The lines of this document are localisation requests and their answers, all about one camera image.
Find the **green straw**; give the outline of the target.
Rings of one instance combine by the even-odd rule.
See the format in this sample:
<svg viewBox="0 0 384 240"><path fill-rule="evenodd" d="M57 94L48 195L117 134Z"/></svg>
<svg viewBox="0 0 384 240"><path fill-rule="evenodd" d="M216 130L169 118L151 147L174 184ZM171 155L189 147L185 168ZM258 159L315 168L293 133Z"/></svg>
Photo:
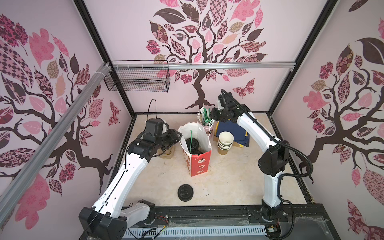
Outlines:
<svg viewBox="0 0 384 240"><path fill-rule="evenodd" d="M193 145L193 131L191 130L191 137L190 137L190 149L189 152L192 154L192 145Z"/></svg>

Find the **red white paper gift bag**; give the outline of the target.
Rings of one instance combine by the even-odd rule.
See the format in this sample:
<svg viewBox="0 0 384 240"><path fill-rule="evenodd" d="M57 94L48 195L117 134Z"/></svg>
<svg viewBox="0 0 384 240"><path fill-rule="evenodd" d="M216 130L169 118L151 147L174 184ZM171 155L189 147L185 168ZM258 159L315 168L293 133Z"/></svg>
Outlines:
<svg viewBox="0 0 384 240"><path fill-rule="evenodd" d="M201 124L187 123L179 127L182 134L180 145L190 176L208 172L212 155L212 145L206 129Z"/></svg>

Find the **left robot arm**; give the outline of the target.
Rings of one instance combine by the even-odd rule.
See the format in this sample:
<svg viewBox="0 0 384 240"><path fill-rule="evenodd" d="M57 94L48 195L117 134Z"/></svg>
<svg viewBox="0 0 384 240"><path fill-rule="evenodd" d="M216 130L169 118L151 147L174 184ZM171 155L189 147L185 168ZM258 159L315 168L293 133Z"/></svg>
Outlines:
<svg viewBox="0 0 384 240"><path fill-rule="evenodd" d="M148 119L143 132L126 149L124 162L105 192L92 207L84 207L79 220L81 240L121 240L127 229L148 218L154 205L141 201L124 209L124 202L150 160L180 142L182 133L160 118Z"/></svg>

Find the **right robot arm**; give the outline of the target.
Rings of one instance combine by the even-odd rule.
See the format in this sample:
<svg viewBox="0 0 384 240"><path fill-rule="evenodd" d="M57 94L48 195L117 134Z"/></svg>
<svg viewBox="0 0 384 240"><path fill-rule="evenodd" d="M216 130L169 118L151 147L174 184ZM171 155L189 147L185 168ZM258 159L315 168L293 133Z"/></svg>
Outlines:
<svg viewBox="0 0 384 240"><path fill-rule="evenodd" d="M280 208L283 201L278 194L278 177L285 170L289 150L278 144L280 140L255 118L246 105L240 104L225 90L221 90L218 106L212 109L211 117L218 122L236 123L256 141L263 152L258 160L259 169L265 176L262 205L268 211Z"/></svg>

